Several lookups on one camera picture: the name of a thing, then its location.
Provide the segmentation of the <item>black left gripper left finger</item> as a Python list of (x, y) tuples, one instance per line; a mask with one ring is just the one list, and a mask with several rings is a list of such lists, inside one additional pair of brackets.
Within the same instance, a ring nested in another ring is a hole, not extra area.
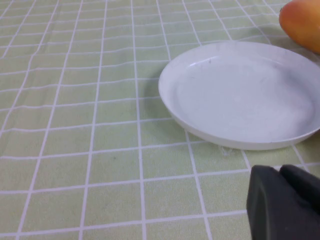
[(252, 167), (246, 210), (253, 240), (320, 238), (320, 214), (273, 167)]

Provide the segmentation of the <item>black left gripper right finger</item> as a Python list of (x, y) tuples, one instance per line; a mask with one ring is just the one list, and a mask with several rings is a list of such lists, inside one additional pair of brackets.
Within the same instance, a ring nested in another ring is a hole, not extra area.
[(290, 164), (283, 165), (279, 173), (285, 178), (295, 192), (311, 208), (320, 214), (320, 179), (311, 173)]

